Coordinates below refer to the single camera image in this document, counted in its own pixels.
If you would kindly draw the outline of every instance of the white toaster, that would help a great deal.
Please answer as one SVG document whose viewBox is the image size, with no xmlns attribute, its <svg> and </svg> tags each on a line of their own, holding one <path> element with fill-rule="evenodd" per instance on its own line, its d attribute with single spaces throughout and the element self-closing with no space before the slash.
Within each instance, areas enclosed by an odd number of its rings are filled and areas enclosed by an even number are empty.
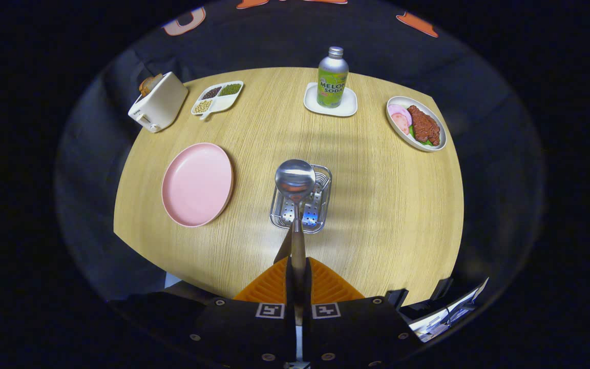
<svg viewBox="0 0 590 369">
<path fill-rule="evenodd" d="M 173 72 L 168 72 L 147 96 L 138 96 L 129 109 L 129 117 L 156 133 L 174 122 L 187 94 L 188 88 Z"/>
</svg>

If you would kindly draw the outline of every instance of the wire basket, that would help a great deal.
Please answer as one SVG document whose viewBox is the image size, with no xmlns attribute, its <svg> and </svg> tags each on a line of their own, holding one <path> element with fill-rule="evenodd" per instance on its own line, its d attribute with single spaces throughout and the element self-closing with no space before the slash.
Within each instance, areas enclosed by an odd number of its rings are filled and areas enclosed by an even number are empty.
<svg viewBox="0 0 590 369">
<path fill-rule="evenodd" d="M 329 196 L 332 192 L 332 172 L 324 166 L 311 164 L 315 171 L 315 185 L 313 192 L 302 200 L 300 214 L 302 215 L 302 231 L 304 233 L 318 233 L 325 226 Z M 285 198 L 275 186 L 270 208 L 270 221 L 275 227 L 290 229 L 294 218 L 293 201 Z"/>
</svg>

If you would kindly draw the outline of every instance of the melon soda can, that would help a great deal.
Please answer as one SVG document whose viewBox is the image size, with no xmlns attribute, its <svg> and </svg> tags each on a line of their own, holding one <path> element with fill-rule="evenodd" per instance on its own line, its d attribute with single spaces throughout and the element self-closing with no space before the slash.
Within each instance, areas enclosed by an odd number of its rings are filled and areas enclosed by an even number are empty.
<svg viewBox="0 0 590 369">
<path fill-rule="evenodd" d="M 340 105 L 349 66 L 343 59 L 343 48 L 332 46 L 329 55 L 318 65 L 318 104 L 326 108 Z"/>
</svg>

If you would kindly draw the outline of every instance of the bottle cap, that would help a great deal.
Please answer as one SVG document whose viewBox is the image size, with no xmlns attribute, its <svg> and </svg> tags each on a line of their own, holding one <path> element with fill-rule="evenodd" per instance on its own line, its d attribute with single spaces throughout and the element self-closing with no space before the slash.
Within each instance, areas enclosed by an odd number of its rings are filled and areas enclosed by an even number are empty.
<svg viewBox="0 0 590 369">
<path fill-rule="evenodd" d="M 332 46 L 329 48 L 329 57 L 340 59 L 343 57 L 343 48 L 338 46 Z"/>
</svg>

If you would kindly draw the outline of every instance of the bread slice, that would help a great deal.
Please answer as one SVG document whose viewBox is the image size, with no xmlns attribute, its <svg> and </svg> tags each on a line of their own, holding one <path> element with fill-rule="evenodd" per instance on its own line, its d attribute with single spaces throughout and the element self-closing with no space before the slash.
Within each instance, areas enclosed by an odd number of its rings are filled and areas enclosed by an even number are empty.
<svg viewBox="0 0 590 369">
<path fill-rule="evenodd" d="M 158 73 L 154 77 L 147 77 L 145 80 L 140 84 L 138 90 L 140 90 L 140 94 L 145 97 L 154 89 L 154 87 L 159 84 L 159 82 L 163 79 L 163 73 Z"/>
</svg>

